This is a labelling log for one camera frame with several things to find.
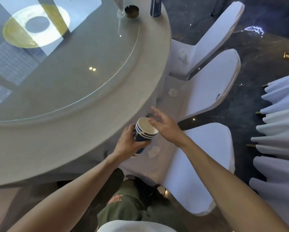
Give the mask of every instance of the marble floor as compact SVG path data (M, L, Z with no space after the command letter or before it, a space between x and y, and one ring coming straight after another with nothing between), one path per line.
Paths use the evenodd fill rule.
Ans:
M252 163L260 153L255 148L246 147L246 144L251 144L251 137L261 136L255 127L263 122L255 112L270 105L261 99L265 93L262 85L289 75L289 60L283 59L283 53L289 53L289 0L218 0L214 13L223 11L233 1L245 4L242 18L227 42L201 67L221 51L234 48L242 62L240 74L222 104L197 115L195 120L192 117L179 125L184 130L210 122L228 126L233 138L235 175L248 184L251 177L265 178ZM170 20L172 38L180 42L196 44L217 18L210 16L216 0L163 2ZM101 190L74 231L80 228L82 231L92 231L96 228L96 213L119 187L118 181L121 179L122 172L114 172L107 183L113 186L111 192L106 187ZM170 199L183 215L190 231L232 231L218 208L207 216L197 217L185 211L171 196Z

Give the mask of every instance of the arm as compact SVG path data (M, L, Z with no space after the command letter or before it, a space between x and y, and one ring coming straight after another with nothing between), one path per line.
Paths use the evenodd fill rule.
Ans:
M289 226L259 195L213 160L165 113L152 109L161 122L150 118L150 124L166 140L184 151L235 232L289 232Z
M88 206L121 162L130 158L150 141L135 142L132 124L126 127L112 154L103 162L58 189L36 205L8 232L68 232L80 220Z

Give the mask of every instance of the forearm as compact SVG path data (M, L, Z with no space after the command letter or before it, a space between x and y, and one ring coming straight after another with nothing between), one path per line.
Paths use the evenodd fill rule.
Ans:
M189 137L185 137L181 148L234 231L289 232L269 205Z
M68 232L119 165L112 155L36 205L9 232Z

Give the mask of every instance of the paper cup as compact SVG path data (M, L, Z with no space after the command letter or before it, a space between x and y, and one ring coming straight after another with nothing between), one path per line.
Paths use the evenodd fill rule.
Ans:
M142 117L137 121L133 136L136 142L142 142L152 140L157 133L158 130L149 123L149 118ZM143 150L144 148L139 149L132 157L137 157Z

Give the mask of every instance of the ashtray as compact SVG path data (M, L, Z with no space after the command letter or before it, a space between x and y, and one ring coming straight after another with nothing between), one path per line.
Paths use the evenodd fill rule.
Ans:
M139 15L139 8L135 5L129 5L124 10L129 19L137 18Z

